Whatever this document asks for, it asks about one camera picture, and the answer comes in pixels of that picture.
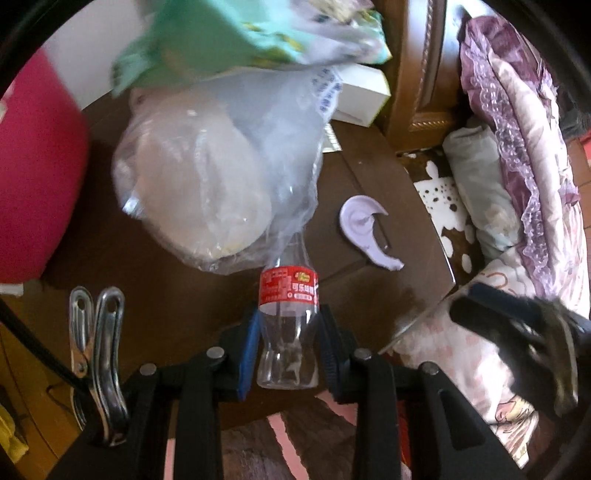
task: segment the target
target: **plastic bottle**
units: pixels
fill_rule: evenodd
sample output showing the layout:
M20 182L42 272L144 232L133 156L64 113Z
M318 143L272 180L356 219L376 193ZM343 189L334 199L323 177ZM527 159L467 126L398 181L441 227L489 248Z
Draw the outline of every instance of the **plastic bottle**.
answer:
M318 275L301 232L261 273L259 321L264 349L257 383L264 388L300 390L318 386L314 355Z

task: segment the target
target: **bottle neck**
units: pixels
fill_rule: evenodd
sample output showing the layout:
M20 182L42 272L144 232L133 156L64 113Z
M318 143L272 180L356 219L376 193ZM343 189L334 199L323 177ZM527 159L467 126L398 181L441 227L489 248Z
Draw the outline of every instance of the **bottle neck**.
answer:
M297 265L299 267L312 268L310 257L304 243L303 232L297 232L291 237L283 253L274 262L273 267Z

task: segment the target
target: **purple plastic piece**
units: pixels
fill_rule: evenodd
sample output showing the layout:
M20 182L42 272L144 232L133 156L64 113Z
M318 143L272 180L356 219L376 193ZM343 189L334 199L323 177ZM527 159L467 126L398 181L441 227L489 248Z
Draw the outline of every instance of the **purple plastic piece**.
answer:
M404 264L387 256L374 237L374 213L388 212L376 200L365 195L356 195L340 208L340 228L351 243L361 249L379 267L400 270Z

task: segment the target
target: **pink cushion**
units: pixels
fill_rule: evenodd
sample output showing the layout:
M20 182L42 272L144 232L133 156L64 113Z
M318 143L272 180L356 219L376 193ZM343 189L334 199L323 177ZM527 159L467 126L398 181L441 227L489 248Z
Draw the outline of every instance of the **pink cushion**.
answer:
M70 221L88 128L42 50L18 74L0 115L0 283L38 278Z

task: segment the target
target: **plastic bag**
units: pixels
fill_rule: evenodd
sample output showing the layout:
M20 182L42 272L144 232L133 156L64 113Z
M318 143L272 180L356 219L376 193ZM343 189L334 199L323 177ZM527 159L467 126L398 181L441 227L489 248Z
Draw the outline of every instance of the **plastic bag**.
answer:
M163 0L121 52L113 91L180 87L235 69L306 69L391 58L368 0Z
M141 92L113 162L122 209L201 270L267 264L316 209L324 126L341 88L322 68Z

